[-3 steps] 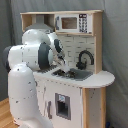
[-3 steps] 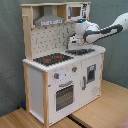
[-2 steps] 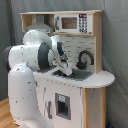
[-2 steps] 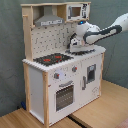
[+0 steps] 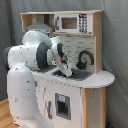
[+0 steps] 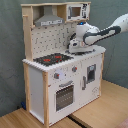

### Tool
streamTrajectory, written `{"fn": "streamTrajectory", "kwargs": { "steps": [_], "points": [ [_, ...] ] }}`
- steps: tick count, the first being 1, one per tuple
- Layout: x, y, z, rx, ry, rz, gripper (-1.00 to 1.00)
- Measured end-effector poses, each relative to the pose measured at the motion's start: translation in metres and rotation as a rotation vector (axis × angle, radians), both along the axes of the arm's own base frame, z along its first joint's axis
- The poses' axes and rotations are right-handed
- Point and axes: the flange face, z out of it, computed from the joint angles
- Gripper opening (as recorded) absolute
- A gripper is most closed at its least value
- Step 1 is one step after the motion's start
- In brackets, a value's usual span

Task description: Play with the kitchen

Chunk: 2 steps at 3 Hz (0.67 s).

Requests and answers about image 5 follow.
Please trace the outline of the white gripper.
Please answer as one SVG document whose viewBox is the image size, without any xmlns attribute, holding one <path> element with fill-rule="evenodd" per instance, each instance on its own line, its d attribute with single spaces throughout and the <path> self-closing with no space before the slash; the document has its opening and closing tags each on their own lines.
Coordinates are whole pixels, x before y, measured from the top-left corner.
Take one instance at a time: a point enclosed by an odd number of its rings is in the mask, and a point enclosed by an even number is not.
<svg viewBox="0 0 128 128">
<path fill-rule="evenodd" d="M 69 77 L 72 75 L 72 71 L 71 71 L 71 68 L 69 66 L 69 62 L 68 62 L 68 58 L 67 58 L 66 54 L 64 54 L 62 57 L 60 57 L 59 55 L 54 55 L 53 60 L 52 60 L 52 64 L 56 65 L 59 68 L 59 70 L 66 77 Z"/>
</svg>

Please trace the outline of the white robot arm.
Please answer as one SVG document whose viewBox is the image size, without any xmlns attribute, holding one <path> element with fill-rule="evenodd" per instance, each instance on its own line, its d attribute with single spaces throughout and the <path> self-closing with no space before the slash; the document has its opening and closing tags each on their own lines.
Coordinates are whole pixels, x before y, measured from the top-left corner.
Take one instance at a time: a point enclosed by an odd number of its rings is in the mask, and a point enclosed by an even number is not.
<svg viewBox="0 0 128 128">
<path fill-rule="evenodd" d="M 10 113 L 14 119 L 23 122 L 18 128 L 54 128 L 49 118 L 38 109 L 32 72 L 57 65 L 66 77 L 72 75 L 60 37 L 28 31 L 21 45 L 3 51 L 2 59 L 7 70 Z"/>
</svg>

